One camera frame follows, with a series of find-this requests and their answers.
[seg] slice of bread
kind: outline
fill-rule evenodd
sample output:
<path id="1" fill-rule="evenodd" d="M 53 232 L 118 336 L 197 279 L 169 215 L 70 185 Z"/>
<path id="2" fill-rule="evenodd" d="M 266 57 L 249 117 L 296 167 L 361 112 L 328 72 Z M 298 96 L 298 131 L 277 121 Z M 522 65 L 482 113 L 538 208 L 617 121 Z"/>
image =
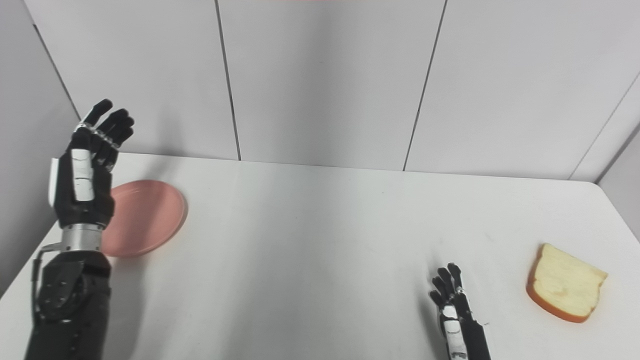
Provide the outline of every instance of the slice of bread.
<path id="1" fill-rule="evenodd" d="M 531 268 L 527 293 L 549 313 L 585 322 L 598 305 L 607 273 L 544 243 Z"/>

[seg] pink plate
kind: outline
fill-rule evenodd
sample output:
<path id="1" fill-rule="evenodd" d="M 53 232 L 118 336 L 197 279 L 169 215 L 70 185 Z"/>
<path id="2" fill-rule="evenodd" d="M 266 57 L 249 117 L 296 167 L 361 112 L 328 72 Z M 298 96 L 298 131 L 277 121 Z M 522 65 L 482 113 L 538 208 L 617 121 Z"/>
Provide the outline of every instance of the pink plate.
<path id="1" fill-rule="evenodd" d="M 178 189 L 156 180 L 139 180 L 111 190 L 115 214 L 102 234 L 102 252 L 131 258 L 166 243 L 182 225 L 184 198 Z"/>

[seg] white table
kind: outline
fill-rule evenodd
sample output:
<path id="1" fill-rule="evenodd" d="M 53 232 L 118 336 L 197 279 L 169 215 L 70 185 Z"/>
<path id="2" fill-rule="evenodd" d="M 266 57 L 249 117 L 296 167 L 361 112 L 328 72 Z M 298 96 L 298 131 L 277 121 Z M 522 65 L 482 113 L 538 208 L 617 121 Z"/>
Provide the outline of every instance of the white table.
<path id="1" fill-rule="evenodd" d="M 122 154 L 115 184 L 145 178 L 189 215 L 113 259 L 105 360 L 445 359 L 427 274 L 449 261 L 494 360 L 637 354 L 640 244 L 593 184 Z M 544 241 L 609 273 L 586 323 L 527 296 Z M 0 300 L 1 359 L 26 348 L 30 271 Z"/>

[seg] white wall panel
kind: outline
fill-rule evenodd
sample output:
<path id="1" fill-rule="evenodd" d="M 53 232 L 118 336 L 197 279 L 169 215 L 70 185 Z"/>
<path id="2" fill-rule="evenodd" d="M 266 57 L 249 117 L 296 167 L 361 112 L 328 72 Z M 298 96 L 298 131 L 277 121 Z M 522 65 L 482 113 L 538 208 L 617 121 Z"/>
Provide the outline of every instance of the white wall panel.
<path id="1" fill-rule="evenodd" d="M 629 143 L 599 185 L 640 238 L 640 137 Z"/>
<path id="2" fill-rule="evenodd" d="M 125 151 L 237 159 L 213 0 L 26 0 L 77 109 L 126 107 Z"/>
<path id="3" fill-rule="evenodd" d="M 407 170 L 569 178 L 640 70 L 639 14 L 450 1 Z"/>
<path id="4" fill-rule="evenodd" d="M 596 181 L 638 123 L 640 123 L 640 81 L 637 75 L 598 138 L 585 153 L 571 180 Z"/>
<path id="5" fill-rule="evenodd" d="M 221 0 L 243 160 L 401 170 L 442 0 Z"/>
<path id="6" fill-rule="evenodd" d="M 21 0 L 0 1 L 0 296 L 55 221 L 51 158 L 78 119 Z"/>

